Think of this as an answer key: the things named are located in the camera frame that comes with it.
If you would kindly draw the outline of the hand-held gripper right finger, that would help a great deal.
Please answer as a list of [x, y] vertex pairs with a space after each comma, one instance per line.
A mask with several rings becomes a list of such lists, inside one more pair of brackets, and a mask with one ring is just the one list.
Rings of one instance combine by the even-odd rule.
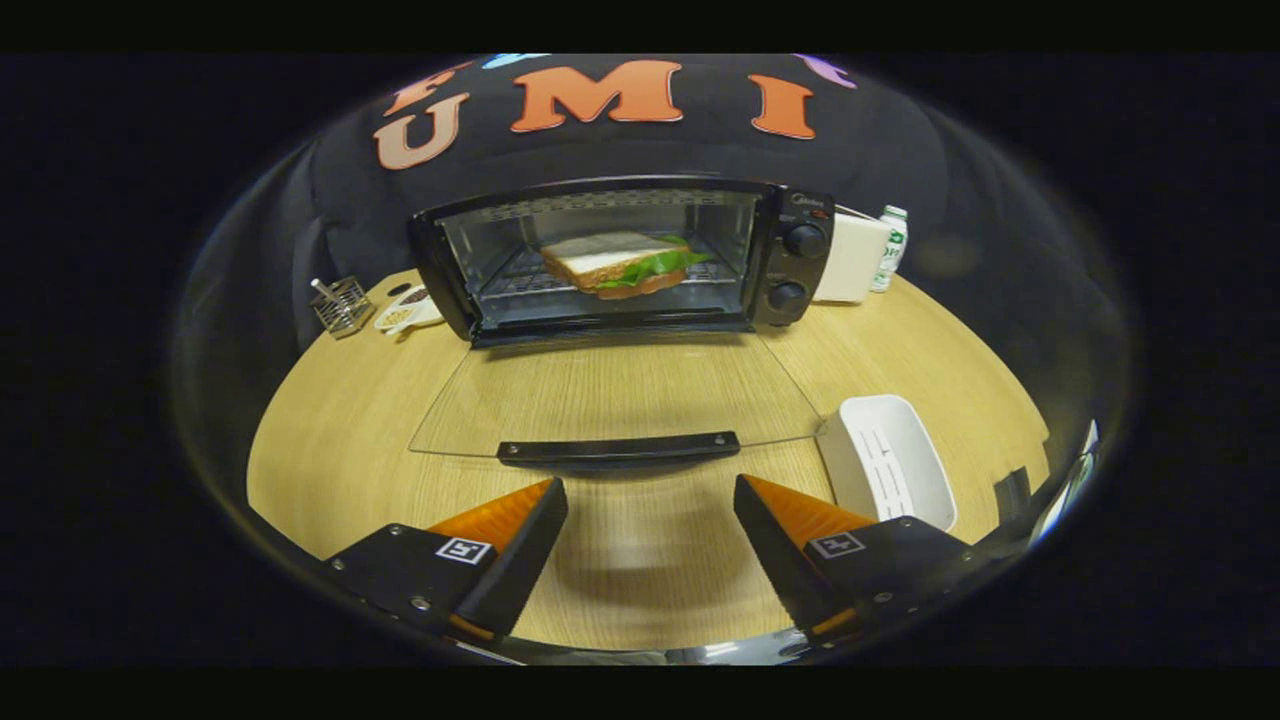
[[809, 641], [881, 638], [955, 600], [986, 556], [928, 521], [884, 521], [739, 474], [733, 512], [780, 602]]

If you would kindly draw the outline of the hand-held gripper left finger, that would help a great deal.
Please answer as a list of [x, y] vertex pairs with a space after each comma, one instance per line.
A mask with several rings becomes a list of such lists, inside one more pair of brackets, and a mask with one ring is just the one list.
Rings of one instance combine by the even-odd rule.
[[435, 637], [511, 634], [568, 516], [562, 479], [503, 495], [429, 528], [392, 523], [323, 562], [338, 587]]

